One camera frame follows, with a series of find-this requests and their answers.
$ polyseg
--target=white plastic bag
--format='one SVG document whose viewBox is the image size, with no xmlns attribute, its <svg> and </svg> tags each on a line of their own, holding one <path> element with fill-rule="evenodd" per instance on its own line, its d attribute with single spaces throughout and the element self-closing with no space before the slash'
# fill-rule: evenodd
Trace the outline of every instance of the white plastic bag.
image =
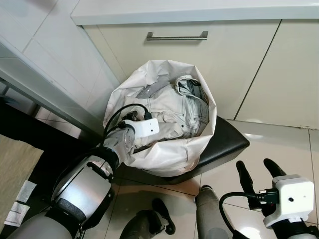
<svg viewBox="0 0 319 239">
<path fill-rule="evenodd" d="M 109 118 L 124 106 L 125 96 L 131 96 L 159 79 L 171 81 L 184 75 L 191 75 L 199 80 L 206 93 L 209 123 L 205 130 L 198 137 L 157 142 L 148 149 L 132 153 L 131 160 L 124 162 L 127 166 L 140 168 L 161 177 L 178 176 L 196 167 L 201 153 L 214 135 L 217 110 L 204 78 L 194 65 L 171 60 L 148 61 L 112 92 L 103 125 L 106 126 Z"/>
</svg>

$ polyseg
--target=countertop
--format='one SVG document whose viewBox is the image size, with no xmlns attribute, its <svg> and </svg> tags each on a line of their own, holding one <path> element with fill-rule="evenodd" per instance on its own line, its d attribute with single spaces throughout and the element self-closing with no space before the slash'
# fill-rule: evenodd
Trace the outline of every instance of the countertop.
<svg viewBox="0 0 319 239">
<path fill-rule="evenodd" d="M 318 0 L 79 0 L 77 25 L 319 18 Z"/>
</svg>

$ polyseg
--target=metal handle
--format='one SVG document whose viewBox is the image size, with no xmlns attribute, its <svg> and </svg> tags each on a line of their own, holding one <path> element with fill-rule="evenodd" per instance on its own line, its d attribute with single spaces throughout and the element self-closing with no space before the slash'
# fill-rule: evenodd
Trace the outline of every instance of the metal handle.
<svg viewBox="0 0 319 239">
<path fill-rule="evenodd" d="M 208 31 L 203 31 L 200 36 L 153 36 L 149 32 L 146 36 L 146 41 L 206 41 Z"/>
</svg>

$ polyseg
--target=cabinet door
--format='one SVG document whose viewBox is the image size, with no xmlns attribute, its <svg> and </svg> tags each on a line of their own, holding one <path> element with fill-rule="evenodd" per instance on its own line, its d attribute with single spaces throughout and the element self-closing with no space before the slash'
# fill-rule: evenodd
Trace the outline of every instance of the cabinet door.
<svg viewBox="0 0 319 239">
<path fill-rule="evenodd" d="M 100 32 L 88 33 L 120 82 L 148 60 L 196 65 L 216 100 L 218 115 L 234 119 L 278 24 L 254 20 L 99 25 Z M 199 36 L 203 31 L 208 31 L 207 41 L 146 41 L 148 32 Z"/>
<path fill-rule="evenodd" d="M 283 20 L 237 120 L 319 128 L 319 22 Z"/>
</svg>

